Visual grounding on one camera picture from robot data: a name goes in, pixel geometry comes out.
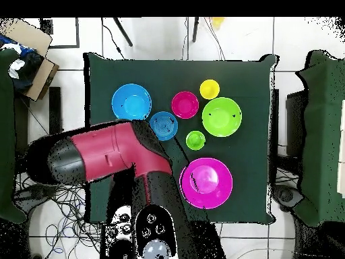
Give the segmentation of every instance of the pink bowl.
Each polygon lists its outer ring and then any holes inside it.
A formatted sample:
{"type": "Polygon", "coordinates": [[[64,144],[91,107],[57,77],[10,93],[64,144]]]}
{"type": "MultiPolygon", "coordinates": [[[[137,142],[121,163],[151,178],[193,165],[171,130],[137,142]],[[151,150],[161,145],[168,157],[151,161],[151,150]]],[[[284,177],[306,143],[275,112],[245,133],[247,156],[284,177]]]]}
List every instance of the pink bowl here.
{"type": "Polygon", "coordinates": [[[232,176],[226,165],[219,160],[200,158],[182,170],[180,189],[192,206],[216,208],[229,198],[232,176]]]}
{"type": "Polygon", "coordinates": [[[173,113],[182,119],[192,118],[199,109],[197,97],[189,91],[181,91],[171,101],[173,113]]]}

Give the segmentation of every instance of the small blue bowl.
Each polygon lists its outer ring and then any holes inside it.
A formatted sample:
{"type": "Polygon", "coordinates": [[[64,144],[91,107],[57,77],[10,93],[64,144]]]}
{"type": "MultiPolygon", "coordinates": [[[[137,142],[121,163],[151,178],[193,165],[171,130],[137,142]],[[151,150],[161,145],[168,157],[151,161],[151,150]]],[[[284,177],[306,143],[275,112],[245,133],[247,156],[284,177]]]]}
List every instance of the small blue bowl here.
{"type": "Polygon", "coordinates": [[[167,141],[177,133],[178,123],[174,115],[161,111],[151,117],[150,126],[160,141],[167,141]]]}
{"type": "Polygon", "coordinates": [[[144,120],[151,111],[152,101],[148,91],[137,84],[125,84],[115,91],[111,107],[119,119],[144,120]]]}

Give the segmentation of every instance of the green bowl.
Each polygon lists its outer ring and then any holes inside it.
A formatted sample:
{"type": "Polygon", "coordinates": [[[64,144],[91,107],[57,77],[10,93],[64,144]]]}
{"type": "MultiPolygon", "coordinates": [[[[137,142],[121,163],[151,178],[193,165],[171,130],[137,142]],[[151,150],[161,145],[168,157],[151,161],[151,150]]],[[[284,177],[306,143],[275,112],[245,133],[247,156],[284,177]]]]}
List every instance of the green bowl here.
{"type": "Polygon", "coordinates": [[[200,131],[189,132],[186,137],[186,144],[192,150],[203,148],[205,141],[205,136],[200,131]]]}
{"type": "Polygon", "coordinates": [[[241,122],[241,109],[230,98],[215,98],[202,111],[203,126],[208,133],[216,137],[227,137],[234,134],[241,122]]]}

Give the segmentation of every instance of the black cloth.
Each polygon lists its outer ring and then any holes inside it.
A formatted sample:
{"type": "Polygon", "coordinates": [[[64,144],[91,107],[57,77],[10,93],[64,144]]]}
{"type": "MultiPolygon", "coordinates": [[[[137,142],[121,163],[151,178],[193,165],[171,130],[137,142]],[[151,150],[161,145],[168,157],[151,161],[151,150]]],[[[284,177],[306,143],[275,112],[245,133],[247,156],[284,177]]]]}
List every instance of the black cloth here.
{"type": "Polygon", "coordinates": [[[15,91],[24,93],[32,86],[38,69],[43,62],[43,57],[38,53],[32,52],[25,54],[25,56],[20,57],[20,59],[25,62],[25,65],[17,70],[19,79],[13,78],[12,80],[15,91]]]}

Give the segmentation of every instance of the yellow bowl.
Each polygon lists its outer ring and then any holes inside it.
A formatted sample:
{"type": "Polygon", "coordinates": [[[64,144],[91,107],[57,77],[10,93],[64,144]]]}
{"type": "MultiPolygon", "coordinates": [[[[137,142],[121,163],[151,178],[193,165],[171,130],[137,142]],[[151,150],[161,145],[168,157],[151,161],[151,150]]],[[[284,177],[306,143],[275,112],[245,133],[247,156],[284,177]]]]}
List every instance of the yellow bowl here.
{"type": "Polygon", "coordinates": [[[219,84],[215,80],[205,80],[200,86],[200,94],[205,99],[216,98],[219,91],[219,84]]]}

